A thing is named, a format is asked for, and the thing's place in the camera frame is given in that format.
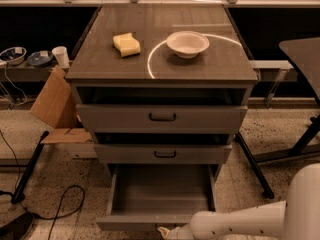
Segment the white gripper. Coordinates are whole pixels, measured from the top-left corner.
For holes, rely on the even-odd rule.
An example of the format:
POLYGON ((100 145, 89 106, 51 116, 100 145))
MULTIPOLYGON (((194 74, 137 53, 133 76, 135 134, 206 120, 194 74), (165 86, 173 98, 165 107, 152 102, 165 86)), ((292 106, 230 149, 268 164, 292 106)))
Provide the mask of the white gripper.
POLYGON ((165 227, 159 227, 158 232, 161 234, 163 239, 169 238, 170 240, 194 240, 188 224, 182 227, 176 227, 171 231, 165 227))

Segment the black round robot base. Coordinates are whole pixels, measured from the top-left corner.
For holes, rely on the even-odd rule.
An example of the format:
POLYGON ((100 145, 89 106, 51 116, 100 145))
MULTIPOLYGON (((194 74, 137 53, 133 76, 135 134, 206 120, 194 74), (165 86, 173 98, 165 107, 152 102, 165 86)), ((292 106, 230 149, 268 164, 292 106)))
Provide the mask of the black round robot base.
POLYGON ((34 215, 25 212, 0 228, 0 240, 24 240, 34 222, 34 215))

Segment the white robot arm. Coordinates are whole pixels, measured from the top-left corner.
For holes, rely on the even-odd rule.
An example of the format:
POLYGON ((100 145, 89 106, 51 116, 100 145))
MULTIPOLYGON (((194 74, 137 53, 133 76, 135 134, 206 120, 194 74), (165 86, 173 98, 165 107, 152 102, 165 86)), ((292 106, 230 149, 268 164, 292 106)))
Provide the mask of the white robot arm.
POLYGON ((232 234, 320 240, 320 164, 293 177, 284 201, 230 213, 201 211, 182 227, 158 231, 165 240, 222 240, 232 234))

